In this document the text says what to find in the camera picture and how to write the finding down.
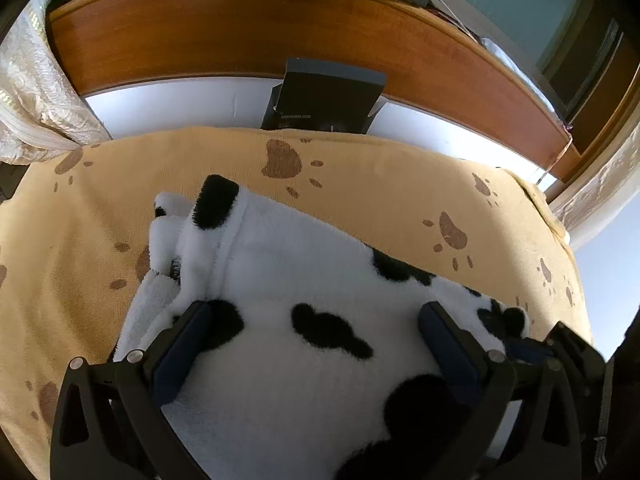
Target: white plush fabric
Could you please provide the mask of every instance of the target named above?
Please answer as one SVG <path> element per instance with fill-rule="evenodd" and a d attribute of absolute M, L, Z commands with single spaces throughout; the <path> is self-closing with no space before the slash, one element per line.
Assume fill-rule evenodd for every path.
<path fill-rule="evenodd" d="M 166 215 L 150 228 L 152 269 L 114 360 L 146 349 L 194 300 L 235 306 L 242 329 L 199 354 L 176 401 L 162 409 L 216 480 L 349 478 L 338 471 L 354 453 L 390 438 L 390 394 L 411 378 L 440 375 L 417 328 L 428 301 L 439 301 L 485 349 L 504 351 L 477 310 L 506 308 L 486 296 L 222 177 L 210 176 L 188 216 L 180 216 L 186 203 L 156 199 Z M 179 286 L 168 277 L 178 266 Z M 322 329 L 329 318 L 351 327 L 349 344 L 322 348 L 300 329 L 331 338 Z M 522 319 L 518 335 L 526 336 L 524 312 Z"/>

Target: white wall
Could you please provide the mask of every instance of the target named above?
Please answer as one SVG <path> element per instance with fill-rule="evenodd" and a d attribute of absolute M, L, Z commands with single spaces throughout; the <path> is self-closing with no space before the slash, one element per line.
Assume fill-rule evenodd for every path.
<path fill-rule="evenodd" d="M 640 194 L 575 258 L 594 344 L 608 359 L 640 304 Z"/>

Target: black and white blanket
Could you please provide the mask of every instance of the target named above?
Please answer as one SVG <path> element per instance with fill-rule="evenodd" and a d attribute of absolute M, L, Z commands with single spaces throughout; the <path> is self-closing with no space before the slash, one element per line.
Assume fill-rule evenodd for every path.
<path fill-rule="evenodd" d="M 195 204 L 161 193 L 155 207 L 151 270 L 114 360 L 210 301 L 207 347 L 162 411 L 216 480 L 421 478 L 468 411 L 420 336 L 420 308 L 439 301 L 486 350 L 529 334 L 523 310 L 221 176 Z"/>

